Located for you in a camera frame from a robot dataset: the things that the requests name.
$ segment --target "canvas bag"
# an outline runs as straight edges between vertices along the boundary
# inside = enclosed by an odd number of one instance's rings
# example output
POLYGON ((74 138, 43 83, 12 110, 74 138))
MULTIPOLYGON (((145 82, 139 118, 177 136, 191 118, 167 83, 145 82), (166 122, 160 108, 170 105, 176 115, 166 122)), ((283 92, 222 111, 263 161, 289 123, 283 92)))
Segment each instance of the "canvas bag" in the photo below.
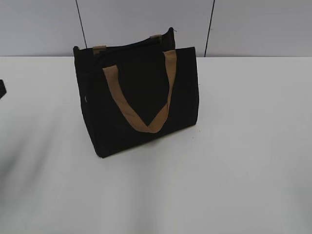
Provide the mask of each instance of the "canvas bag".
POLYGON ((99 157, 196 124, 195 48, 173 28, 126 46, 74 47, 82 115, 99 157))

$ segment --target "white table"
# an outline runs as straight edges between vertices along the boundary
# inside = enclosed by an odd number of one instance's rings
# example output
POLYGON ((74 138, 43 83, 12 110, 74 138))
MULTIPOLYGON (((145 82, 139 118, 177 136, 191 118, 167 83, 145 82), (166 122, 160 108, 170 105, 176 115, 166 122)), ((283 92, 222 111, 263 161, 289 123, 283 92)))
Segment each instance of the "white table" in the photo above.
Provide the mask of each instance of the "white table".
POLYGON ((311 234, 312 58, 197 61, 197 125, 100 159, 73 58, 0 58, 0 233, 311 234))

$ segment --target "black object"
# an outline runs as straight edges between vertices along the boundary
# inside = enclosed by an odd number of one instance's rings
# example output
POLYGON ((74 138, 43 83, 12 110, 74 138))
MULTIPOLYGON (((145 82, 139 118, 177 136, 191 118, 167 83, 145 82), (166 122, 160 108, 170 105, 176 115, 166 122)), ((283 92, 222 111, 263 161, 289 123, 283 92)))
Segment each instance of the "black object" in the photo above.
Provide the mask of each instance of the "black object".
POLYGON ((74 47, 83 118, 99 157, 196 124, 195 48, 175 49, 173 28, 118 47, 74 47))
POLYGON ((0 99, 6 94, 6 89, 3 80, 0 79, 0 99))

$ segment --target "gray wall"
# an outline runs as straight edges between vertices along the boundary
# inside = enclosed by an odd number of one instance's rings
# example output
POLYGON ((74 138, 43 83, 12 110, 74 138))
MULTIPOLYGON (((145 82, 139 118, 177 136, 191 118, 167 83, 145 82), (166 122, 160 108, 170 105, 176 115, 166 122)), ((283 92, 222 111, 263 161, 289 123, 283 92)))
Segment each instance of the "gray wall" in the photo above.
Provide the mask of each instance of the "gray wall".
MULTIPOLYGON (((88 47, 172 26, 203 56, 213 0, 78 0, 88 47)), ((0 56, 71 56, 84 48, 75 0, 1 0, 0 56)), ((311 0, 216 0, 208 56, 312 56, 311 0)))

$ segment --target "tan handle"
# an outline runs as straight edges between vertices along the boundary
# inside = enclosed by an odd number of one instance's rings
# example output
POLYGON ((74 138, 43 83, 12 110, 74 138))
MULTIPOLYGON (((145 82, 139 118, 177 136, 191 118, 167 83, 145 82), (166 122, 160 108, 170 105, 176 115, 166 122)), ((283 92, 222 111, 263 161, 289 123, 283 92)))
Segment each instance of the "tan handle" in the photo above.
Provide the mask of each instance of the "tan handle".
POLYGON ((146 125, 140 116, 132 109, 132 107, 127 102, 125 96, 122 93, 122 90, 118 81, 118 68, 116 65, 111 67, 103 68, 103 71, 106 76, 107 84, 111 95, 121 110, 123 116, 126 118, 128 123, 137 131, 144 133, 157 133, 161 130, 162 126, 165 124, 169 107, 171 102, 172 88, 174 86, 176 78, 176 51, 170 50, 163 52, 165 56, 166 71, 169 81, 169 92, 167 103, 164 107, 158 112, 150 125, 146 125))

